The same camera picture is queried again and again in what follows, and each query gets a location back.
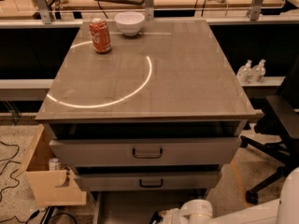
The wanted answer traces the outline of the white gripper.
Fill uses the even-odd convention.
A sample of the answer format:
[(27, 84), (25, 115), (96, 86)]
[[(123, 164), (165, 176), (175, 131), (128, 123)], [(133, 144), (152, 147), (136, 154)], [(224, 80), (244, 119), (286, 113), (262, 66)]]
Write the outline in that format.
[(212, 218), (211, 203), (196, 199), (186, 202), (180, 208), (163, 211), (160, 224), (208, 224)]

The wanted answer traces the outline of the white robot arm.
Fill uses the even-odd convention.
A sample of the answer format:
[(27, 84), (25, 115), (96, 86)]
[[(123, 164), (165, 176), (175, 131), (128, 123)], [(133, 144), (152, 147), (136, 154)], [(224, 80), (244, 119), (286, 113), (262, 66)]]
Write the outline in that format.
[(166, 210), (158, 224), (299, 224), (299, 168), (285, 179), (280, 197), (221, 217), (206, 200), (192, 200)]

